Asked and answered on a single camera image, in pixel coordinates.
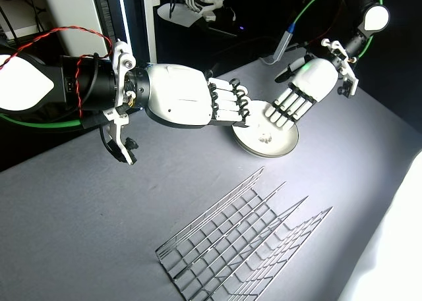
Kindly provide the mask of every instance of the white plate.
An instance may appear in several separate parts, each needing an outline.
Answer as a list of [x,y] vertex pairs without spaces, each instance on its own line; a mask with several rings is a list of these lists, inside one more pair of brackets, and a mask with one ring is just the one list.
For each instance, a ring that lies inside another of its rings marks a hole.
[[251,112],[251,126],[233,126],[239,145],[261,157],[280,157],[291,152],[299,140],[296,124],[288,131],[282,131],[265,117],[265,110],[271,106],[265,101],[253,100],[248,104]]

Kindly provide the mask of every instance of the wire grid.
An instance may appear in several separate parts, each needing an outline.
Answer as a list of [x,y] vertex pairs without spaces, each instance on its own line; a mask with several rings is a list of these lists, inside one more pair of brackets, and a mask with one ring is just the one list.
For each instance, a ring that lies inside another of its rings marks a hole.
[[288,228],[306,198],[274,213],[267,201],[284,183],[261,198],[253,186],[263,168],[156,250],[185,300],[256,300],[330,211]]

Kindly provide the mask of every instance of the gray table surface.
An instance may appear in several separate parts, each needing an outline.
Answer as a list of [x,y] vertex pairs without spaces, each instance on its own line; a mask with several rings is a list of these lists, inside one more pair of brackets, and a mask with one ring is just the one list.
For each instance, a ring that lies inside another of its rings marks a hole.
[[[274,76],[300,54],[223,77],[272,101],[285,86]],[[0,300],[182,300],[155,249],[263,165],[259,192],[286,180],[284,206],[310,196],[293,220],[334,209],[261,300],[335,300],[422,148],[360,89],[312,108],[279,159],[243,151],[229,128],[168,128],[143,112],[125,134],[140,145],[132,167],[93,131],[0,174]]]

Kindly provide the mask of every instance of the metal wire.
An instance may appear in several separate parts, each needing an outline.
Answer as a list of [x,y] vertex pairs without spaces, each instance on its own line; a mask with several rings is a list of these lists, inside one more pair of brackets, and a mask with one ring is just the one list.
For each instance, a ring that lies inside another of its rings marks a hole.
[[161,245],[156,254],[185,300],[256,300],[325,218],[326,209],[293,229],[253,186],[263,168]]

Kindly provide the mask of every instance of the white robotic hand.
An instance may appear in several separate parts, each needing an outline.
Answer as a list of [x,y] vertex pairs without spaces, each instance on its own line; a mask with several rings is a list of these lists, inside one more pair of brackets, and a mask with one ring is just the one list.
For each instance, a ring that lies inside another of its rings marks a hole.
[[201,14],[206,21],[215,21],[216,16],[212,11],[223,7],[223,2],[224,0],[185,0],[186,6]]
[[[339,41],[330,43],[324,39],[321,44],[331,53],[342,54],[339,71],[344,76],[344,80],[350,82],[350,95],[354,95],[358,79],[349,66],[351,60],[345,49]],[[305,63],[305,61],[299,60],[294,63]],[[337,80],[338,72],[330,61],[312,59],[300,68],[295,78],[289,83],[289,87],[267,108],[265,116],[282,130],[289,130],[316,102],[320,102],[331,92]]]

